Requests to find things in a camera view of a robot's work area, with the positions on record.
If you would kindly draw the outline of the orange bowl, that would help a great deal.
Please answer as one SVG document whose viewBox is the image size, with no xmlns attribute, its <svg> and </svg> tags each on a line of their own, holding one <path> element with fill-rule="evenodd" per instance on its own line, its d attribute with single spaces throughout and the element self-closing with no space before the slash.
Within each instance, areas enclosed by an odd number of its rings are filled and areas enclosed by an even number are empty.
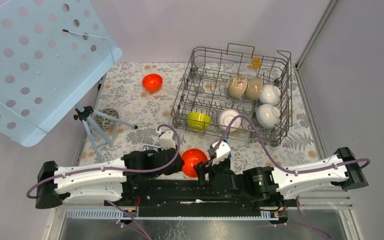
<svg viewBox="0 0 384 240">
<path fill-rule="evenodd" d="M 150 73 L 142 79 L 142 86 L 148 92 L 157 92 L 163 86 L 163 78 L 157 73 Z"/>
<path fill-rule="evenodd" d="M 206 163 L 208 161 L 207 155 L 198 148 L 190 148 L 186 150 L 181 156 L 184 164 L 181 168 L 184 175 L 190 178 L 197 178 L 198 175 L 194 169 L 198 163 Z"/>
</svg>

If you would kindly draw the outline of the yellow bowl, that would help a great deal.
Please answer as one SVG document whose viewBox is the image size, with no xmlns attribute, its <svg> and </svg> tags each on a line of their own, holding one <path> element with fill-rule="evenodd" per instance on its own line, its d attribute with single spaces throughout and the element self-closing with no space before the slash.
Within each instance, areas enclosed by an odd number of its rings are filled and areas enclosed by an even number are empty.
<svg viewBox="0 0 384 240">
<path fill-rule="evenodd" d="M 191 112 L 187 115 L 187 126 L 196 132 L 203 132 L 206 130 L 210 123 L 211 118 L 201 112 Z"/>
</svg>

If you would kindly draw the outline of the beige bowl with leaf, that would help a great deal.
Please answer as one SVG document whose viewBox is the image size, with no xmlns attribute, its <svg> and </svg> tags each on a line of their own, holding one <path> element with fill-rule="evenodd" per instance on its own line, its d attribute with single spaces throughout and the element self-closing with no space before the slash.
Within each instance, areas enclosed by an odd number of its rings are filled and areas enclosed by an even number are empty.
<svg viewBox="0 0 384 240">
<path fill-rule="evenodd" d="M 242 75 L 234 75 L 227 81 L 227 92 L 235 98 L 240 99 L 248 86 L 248 79 Z"/>
</svg>

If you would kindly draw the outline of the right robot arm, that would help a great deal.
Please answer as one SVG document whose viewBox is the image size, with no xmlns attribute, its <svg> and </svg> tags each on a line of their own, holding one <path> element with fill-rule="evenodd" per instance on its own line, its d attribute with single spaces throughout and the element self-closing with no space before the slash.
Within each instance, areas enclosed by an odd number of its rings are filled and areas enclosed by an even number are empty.
<svg viewBox="0 0 384 240">
<path fill-rule="evenodd" d="M 341 147 L 330 157 L 295 166 L 276 163 L 236 174 L 230 168 L 230 158 L 216 158 L 200 162 L 193 169 L 200 185 L 209 184 L 215 194 L 279 206 L 285 200 L 322 187 L 339 186 L 342 190 L 367 187 L 363 169 L 370 162 L 368 158 L 356 159 L 348 147 Z"/>
</svg>

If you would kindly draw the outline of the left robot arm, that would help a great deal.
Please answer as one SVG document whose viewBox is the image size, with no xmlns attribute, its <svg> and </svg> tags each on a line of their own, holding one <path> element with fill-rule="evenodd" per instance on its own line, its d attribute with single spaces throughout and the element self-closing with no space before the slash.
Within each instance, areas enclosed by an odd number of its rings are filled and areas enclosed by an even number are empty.
<svg viewBox="0 0 384 240">
<path fill-rule="evenodd" d="M 85 166 L 63 167 L 47 161 L 37 176 L 35 208 L 106 200 L 128 206 L 135 200 L 134 180 L 172 175 L 183 166 L 184 161 L 173 148 L 136 150 L 114 160 Z"/>
</svg>

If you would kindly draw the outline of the yellow clip on rack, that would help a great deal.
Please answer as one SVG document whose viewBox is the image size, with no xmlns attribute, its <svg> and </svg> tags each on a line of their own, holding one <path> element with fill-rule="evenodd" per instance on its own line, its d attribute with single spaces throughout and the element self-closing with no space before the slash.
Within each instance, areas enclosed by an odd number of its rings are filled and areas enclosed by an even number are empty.
<svg viewBox="0 0 384 240">
<path fill-rule="evenodd" d="M 262 60 L 259 58 L 252 58 L 251 59 L 251 65 L 252 65 L 252 69 L 258 70 L 261 68 Z"/>
</svg>

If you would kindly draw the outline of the blue playing card box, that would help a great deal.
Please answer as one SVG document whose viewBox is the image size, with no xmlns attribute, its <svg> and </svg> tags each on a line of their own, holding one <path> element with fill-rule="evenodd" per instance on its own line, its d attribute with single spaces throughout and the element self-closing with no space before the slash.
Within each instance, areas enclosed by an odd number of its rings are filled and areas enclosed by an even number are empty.
<svg viewBox="0 0 384 240">
<path fill-rule="evenodd" d="M 155 150 L 157 151 L 160 147 L 157 145 L 151 145 L 151 144 L 143 144 L 141 146 L 141 151 L 150 151 L 150 150 Z"/>
</svg>

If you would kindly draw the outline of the blue toy car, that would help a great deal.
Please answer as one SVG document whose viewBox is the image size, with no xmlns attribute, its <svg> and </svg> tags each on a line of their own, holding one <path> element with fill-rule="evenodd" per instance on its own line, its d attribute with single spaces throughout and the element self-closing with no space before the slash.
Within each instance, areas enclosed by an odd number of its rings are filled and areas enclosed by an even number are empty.
<svg viewBox="0 0 384 240">
<path fill-rule="evenodd" d="M 231 147 L 226 139 L 222 140 L 219 149 L 225 159 L 230 159 L 232 157 Z"/>
</svg>

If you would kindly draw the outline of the speckled stone coaster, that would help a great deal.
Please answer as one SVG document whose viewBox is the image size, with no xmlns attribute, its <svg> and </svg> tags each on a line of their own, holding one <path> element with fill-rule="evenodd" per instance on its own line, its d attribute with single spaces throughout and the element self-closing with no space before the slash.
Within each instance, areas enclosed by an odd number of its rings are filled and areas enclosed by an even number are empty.
<svg viewBox="0 0 384 240">
<path fill-rule="evenodd" d="M 113 108 L 100 109 L 99 111 L 114 118 L 119 117 L 119 113 Z M 94 120 L 98 124 L 98 126 L 103 130 L 109 129 L 116 125 L 116 122 L 114 120 L 97 114 L 94 115 Z"/>
</svg>

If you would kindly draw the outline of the white bowl upside down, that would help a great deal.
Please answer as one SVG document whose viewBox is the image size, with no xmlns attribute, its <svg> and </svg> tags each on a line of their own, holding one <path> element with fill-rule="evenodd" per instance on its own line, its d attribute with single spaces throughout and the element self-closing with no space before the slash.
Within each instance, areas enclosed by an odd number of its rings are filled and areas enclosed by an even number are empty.
<svg viewBox="0 0 384 240">
<path fill-rule="evenodd" d="M 225 131 L 227 129 L 227 126 L 231 123 L 234 117 L 238 116 L 239 112 L 237 112 L 234 109 L 224 109 L 218 113 L 217 116 L 217 124 L 218 128 L 222 131 Z M 237 118 L 232 123 L 231 128 L 229 129 L 229 132 L 235 132 L 239 129 L 239 127 L 242 124 L 242 119 Z"/>
</svg>

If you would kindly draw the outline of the floral tablecloth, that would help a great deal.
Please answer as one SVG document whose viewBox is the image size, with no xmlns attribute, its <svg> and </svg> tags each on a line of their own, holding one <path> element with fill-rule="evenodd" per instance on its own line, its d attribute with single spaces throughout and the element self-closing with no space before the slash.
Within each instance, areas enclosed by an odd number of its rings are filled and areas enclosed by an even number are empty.
<svg viewBox="0 0 384 240">
<path fill-rule="evenodd" d="M 196 67 L 188 63 L 117 63 L 105 76 L 97 109 L 109 115 L 117 112 L 138 128 L 115 126 L 98 117 L 96 122 L 115 138 L 114 143 L 106 145 L 93 131 L 99 156 L 87 141 L 78 163 L 97 164 L 132 151 L 148 150 L 158 145 L 157 127 L 166 124 L 176 128 L 182 153 L 189 149 L 207 152 L 237 114 L 246 119 L 237 119 L 226 136 L 235 172 L 316 162 L 319 154 L 298 83 L 294 76 L 282 83 L 284 73 L 286 69 L 280 63 L 265 63 L 256 69 L 248 63 L 199 63 Z M 281 117 L 274 128 L 264 128 L 258 122 L 259 100 L 229 94 L 227 83 L 236 75 L 248 80 L 261 78 L 265 84 L 286 91 L 286 97 L 277 105 Z"/>
</svg>

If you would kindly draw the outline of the light blue tripod stand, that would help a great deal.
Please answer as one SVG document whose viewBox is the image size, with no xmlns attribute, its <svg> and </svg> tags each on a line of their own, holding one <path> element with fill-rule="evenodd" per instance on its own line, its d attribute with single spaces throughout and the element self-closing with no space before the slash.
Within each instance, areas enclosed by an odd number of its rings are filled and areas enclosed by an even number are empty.
<svg viewBox="0 0 384 240">
<path fill-rule="evenodd" d="M 73 116 L 73 118 L 75 121 L 79 120 L 82 122 L 83 127 L 85 129 L 85 132 L 88 136 L 89 142 L 92 145 L 92 149 L 93 149 L 93 151 L 94 151 L 94 153 L 95 153 L 95 155 L 96 155 L 96 157 L 100 163 L 102 163 L 104 161 L 104 159 L 103 159 L 103 157 L 99 151 L 99 148 L 104 147 L 104 146 L 112 146 L 114 144 L 114 142 L 116 140 L 116 131 L 118 129 L 119 124 L 126 125 L 128 127 L 133 128 L 133 129 L 138 129 L 138 126 L 136 124 L 132 124 L 132 123 L 126 122 L 124 120 L 121 120 L 119 118 L 116 118 L 114 116 L 110 116 L 110 115 L 103 113 L 99 110 L 95 111 L 95 109 L 91 105 L 83 106 L 81 103 L 77 103 L 75 105 L 75 112 L 76 112 L 76 114 Z M 98 123 L 93 119 L 93 117 L 92 117 L 93 114 L 98 115 L 98 116 L 103 117 L 103 118 L 107 118 L 110 121 L 115 122 L 115 125 L 114 125 L 115 129 L 114 129 L 112 137 L 110 137 L 108 134 L 106 134 L 104 132 L 104 130 L 98 125 Z M 98 132 L 98 134 L 104 139 L 104 143 L 102 143 L 100 145 L 96 144 L 96 141 L 95 141 L 95 138 L 92 134 L 92 130 L 91 130 L 90 126 L 92 126 L 92 128 L 95 129 Z"/>
</svg>

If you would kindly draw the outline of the white bowl front right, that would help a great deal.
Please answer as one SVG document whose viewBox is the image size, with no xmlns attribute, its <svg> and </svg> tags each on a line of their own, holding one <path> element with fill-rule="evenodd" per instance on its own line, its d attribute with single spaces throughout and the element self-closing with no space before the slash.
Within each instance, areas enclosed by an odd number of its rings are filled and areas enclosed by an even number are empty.
<svg viewBox="0 0 384 240">
<path fill-rule="evenodd" d="M 280 121 L 280 110 L 271 104 L 262 104 L 255 109 L 255 115 L 259 124 L 265 128 L 272 130 Z"/>
</svg>

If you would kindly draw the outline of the white bowl back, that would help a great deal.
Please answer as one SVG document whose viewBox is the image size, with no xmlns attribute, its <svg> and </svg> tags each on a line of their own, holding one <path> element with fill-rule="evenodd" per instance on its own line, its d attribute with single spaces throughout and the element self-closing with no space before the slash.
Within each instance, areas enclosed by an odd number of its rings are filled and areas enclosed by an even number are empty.
<svg viewBox="0 0 384 240">
<path fill-rule="evenodd" d="M 272 84 L 265 84 L 259 95 L 259 100 L 262 104 L 270 104 L 276 106 L 281 99 L 280 89 Z"/>
</svg>

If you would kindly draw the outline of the plain beige bowl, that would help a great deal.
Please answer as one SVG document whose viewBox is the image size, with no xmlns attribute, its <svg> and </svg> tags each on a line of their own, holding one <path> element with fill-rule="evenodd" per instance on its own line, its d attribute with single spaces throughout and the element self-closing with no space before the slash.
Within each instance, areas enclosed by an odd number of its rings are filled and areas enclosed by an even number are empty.
<svg viewBox="0 0 384 240">
<path fill-rule="evenodd" d="M 258 101 L 260 94 L 263 90 L 264 82 L 260 77 L 249 78 L 247 81 L 247 88 L 245 95 L 252 101 Z"/>
</svg>

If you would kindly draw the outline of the light blue perforated board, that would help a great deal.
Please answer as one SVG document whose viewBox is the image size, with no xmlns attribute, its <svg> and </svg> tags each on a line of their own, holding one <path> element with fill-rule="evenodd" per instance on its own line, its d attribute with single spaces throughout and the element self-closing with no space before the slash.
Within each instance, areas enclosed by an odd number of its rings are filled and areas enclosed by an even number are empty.
<svg viewBox="0 0 384 240">
<path fill-rule="evenodd" d="M 39 143 L 121 58 L 88 0 L 0 6 L 0 133 Z"/>
</svg>

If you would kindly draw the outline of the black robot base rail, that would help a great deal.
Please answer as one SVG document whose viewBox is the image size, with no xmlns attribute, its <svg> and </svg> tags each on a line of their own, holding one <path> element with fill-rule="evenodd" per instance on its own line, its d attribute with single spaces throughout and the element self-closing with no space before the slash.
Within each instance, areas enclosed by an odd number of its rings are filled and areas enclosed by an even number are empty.
<svg viewBox="0 0 384 240">
<path fill-rule="evenodd" d="M 285 200 L 249 202 L 224 197 L 198 180 L 136 179 L 132 191 L 119 201 L 105 201 L 106 206 L 133 207 L 140 217 L 257 217 L 261 211 L 275 212 L 287 206 Z"/>
</svg>

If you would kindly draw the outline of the aluminium frame post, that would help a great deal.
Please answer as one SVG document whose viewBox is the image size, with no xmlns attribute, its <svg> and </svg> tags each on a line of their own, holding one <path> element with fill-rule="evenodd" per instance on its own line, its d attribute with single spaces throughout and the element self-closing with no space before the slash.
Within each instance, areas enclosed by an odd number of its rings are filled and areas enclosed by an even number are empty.
<svg viewBox="0 0 384 240">
<path fill-rule="evenodd" d="M 297 70 L 299 70 L 303 66 L 307 56 L 309 55 L 310 51 L 312 50 L 314 44 L 316 43 L 320 33 L 322 32 L 324 26 L 326 25 L 328 19 L 330 18 L 331 14 L 334 11 L 338 2 L 339 2 L 339 0 L 330 0 L 329 1 L 326 9 L 324 10 L 321 18 L 318 21 L 314 31 L 312 32 L 307 44 L 305 45 L 303 52 L 301 53 L 300 57 L 298 58 L 298 60 L 295 64 L 295 68 Z"/>
</svg>

